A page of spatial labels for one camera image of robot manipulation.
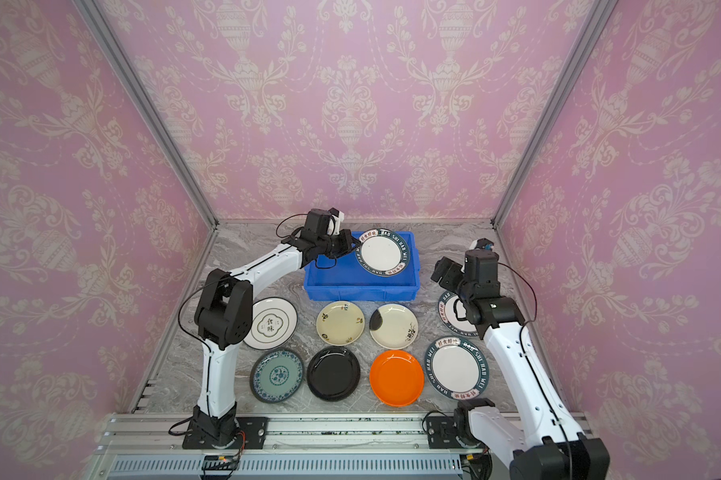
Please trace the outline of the small green-rim plate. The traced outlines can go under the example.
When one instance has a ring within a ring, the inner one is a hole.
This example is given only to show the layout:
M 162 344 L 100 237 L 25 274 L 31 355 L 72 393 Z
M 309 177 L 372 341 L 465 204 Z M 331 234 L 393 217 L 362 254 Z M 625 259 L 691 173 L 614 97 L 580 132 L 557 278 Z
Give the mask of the small green-rim plate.
M 438 312 L 444 326 L 457 335 L 476 338 L 476 326 L 468 322 L 462 301 L 452 292 L 444 292 L 438 302 Z
M 375 228 L 364 232 L 356 250 L 358 264 L 370 274 L 393 277 L 402 273 L 412 259 L 411 248 L 404 237 L 393 230 Z

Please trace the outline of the cream plate small motifs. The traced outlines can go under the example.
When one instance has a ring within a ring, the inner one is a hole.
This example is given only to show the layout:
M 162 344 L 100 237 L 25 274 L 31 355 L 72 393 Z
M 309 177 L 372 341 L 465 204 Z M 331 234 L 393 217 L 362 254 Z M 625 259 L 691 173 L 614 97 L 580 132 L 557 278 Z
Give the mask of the cream plate small motifs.
M 320 310 L 316 318 L 318 337 L 332 346 L 346 346 L 360 338 L 366 318 L 362 309 L 350 301 L 337 301 Z

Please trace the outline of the cream plate black ink blot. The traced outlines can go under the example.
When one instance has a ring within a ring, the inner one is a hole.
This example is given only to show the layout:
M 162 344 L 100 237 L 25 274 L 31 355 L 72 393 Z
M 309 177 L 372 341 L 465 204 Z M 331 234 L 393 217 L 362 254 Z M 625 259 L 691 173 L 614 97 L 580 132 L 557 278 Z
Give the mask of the cream plate black ink blot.
M 376 344 L 390 350 L 408 348 L 416 341 L 419 331 L 417 316 L 401 304 L 380 306 L 370 320 L 372 338 Z

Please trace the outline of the orange plate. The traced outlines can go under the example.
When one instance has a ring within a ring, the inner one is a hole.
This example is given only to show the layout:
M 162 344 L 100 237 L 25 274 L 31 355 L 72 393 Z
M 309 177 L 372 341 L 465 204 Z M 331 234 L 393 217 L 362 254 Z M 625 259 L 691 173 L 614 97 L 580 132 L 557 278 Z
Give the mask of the orange plate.
M 414 355 L 403 350 L 388 350 L 373 362 L 370 384 L 378 400 L 401 408 L 414 404 L 420 398 L 425 376 Z

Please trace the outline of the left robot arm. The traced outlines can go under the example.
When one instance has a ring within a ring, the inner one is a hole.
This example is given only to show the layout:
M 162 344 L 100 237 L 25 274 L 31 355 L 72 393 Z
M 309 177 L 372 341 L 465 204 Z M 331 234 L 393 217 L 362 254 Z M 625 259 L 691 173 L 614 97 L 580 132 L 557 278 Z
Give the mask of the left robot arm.
M 254 298 L 320 257 L 338 260 L 354 252 L 360 241 L 342 227 L 343 221 L 344 213 L 336 208 L 314 208 L 304 225 L 280 238 L 272 251 L 232 270 L 212 270 L 196 290 L 200 299 L 194 312 L 198 327 L 194 339 L 204 345 L 204 366 L 190 431 L 202 434 L 208 445 L 229 448 L 242 431 L 236 421 L 234 372 L 240 346 L 254 323 Z

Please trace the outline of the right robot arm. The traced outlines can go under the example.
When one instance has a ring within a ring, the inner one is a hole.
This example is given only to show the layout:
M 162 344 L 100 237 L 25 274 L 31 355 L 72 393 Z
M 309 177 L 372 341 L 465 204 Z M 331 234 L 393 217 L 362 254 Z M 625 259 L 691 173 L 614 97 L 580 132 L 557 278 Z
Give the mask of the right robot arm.
M 432 280 L 455 294 L 495 358 L 518 408 L 514 426 L 489 400 L 463 400 L 456 411 L 460 436 L 482 443 L 513 479 L 604 479 L 611 456 L 599 438 L 586 436 L 564 406 L 534 348 L 530 320 L 501 292 L 500 256 L 478 240 L 458 263 L 441 258 Z

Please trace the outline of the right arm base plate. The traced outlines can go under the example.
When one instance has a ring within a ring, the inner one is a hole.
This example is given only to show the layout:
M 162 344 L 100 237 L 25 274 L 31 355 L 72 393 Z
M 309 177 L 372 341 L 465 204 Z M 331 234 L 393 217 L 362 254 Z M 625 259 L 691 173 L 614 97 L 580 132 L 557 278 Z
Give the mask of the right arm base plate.
M 423 419 L 423 430 L 431 449 L 468 449 L 475 446 L 459 435 L 457 424 L 452 416 L 438 412 Z

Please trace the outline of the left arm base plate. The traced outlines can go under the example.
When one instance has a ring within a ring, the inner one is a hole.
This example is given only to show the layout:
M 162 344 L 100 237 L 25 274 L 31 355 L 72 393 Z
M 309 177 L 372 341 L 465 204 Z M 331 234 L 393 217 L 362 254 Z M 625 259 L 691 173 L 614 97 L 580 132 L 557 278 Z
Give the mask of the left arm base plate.
M 184 450 L 262 450 L 268 435 L 268 417 L 235 417 L 227 420 L 192 418 L 182 440 Z

